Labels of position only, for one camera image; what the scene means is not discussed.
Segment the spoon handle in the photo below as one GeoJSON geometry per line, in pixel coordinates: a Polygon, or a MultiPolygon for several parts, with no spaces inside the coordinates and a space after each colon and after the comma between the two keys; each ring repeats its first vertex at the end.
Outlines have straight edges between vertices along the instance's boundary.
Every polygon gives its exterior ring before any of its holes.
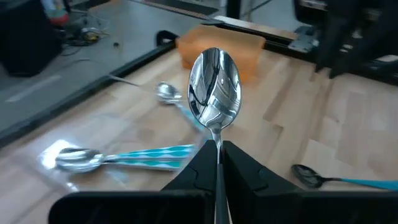
{"type": "Polygon", "coordinates": [[[184,106],[182,106],[180,103],[175,104],[181,112],[187,117],[192,124],[196,127],[197,130],[203,131],[205,127],[199,123],[199,121],[192,115],[192,112],[186,109],[184,106]]]}
{"type": "Polygon", "coordinates": [[[125,161],[125,160],[184,160],[193,152],[195,146],[187,144],[182,146],[162,147],[158,149],[146,149],[134,152],[120,153],[117,155],[106,156],[105,162],[125,161]]]}
{"type": "Polygon", "coordinates": [[[106,161],[105,164],[122,165],[128,167],[154,169],[154,170],[179,170],[183,164],[182,161],[106,161]]]}
{"type": "Polygon", "coordinates": [[[356,180],[341,178],[341,181],[380,189],[398,190],[398,180],[356,180]]]}

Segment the patterned spoon handle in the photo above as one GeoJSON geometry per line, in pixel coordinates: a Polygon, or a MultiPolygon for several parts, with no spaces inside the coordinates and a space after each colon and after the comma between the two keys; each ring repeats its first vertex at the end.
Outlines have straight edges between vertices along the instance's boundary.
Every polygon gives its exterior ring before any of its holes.
{"type": "Polygon", "coordinates": [[[179,170],[182,166],[182,161],[111,161],[105,162],[105,164],[122,165],[141,169],[154,169],[154,170],[167,170],[175,171],[179,170]]]}
{"type": "Polygon", "coordinates": [[[181,161],[189,157],[195,146],[193,144],[170,146],[158,149],[146,149],[106,156],[105,162],[125,160],[181,161]]]}

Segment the gray floor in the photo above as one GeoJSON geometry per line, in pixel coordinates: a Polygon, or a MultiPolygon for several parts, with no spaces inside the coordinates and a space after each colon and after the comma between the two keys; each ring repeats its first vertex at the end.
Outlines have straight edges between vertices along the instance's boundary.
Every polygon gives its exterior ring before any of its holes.
{"type": "MultiPolygon", "coordinates": [[[[215,7],[218,2],[208,1],[215,7]]],[[[154,49],[157,31],[163,29],[181,35],[201,22],[136,2],[118,2],[100,7],[95,13],[97,17],[109,20],[107,32],[110,37],[75,55],[55,58],[41,74],[32,78],[9,77],[0,66],[0,132],[45,111],[98,77],[154,49]],[[119,42],[121,47],[115,49],[114,42],[119,42]]],[[[246,10],[243,1],[242,11],[246,10]]],[[[224,9],[216,14],[223,15],[224,9]]],[[[254,11],[252,20],[286,30],[301,26],[294,19],[292,0],[270,2],[254,11]]],[[[90,24],[97,26],[94,20],[90,20],[90,24]]]]}

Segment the red object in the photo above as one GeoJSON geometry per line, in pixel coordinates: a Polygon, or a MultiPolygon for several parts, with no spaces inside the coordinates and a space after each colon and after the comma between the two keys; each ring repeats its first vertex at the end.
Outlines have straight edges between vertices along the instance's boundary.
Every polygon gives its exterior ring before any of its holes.
{"type": "Polygon", "coordinates": [[[69,20],[69,15],[66,13],[60,17],[53,17],[50,18],[50,22],[53,25],[57,25],[57,26],[63,26],[65,25],[69,20]]]}

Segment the black equipment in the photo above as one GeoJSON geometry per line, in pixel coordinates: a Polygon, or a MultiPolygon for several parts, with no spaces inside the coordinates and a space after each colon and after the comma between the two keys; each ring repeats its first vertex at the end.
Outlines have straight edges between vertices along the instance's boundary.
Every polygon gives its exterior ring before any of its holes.
{"type": "Polygon", "coordinates": [[[0,61],[12,76],[31,77],[62,51],[40,0],[0,1],[0,61]]]}

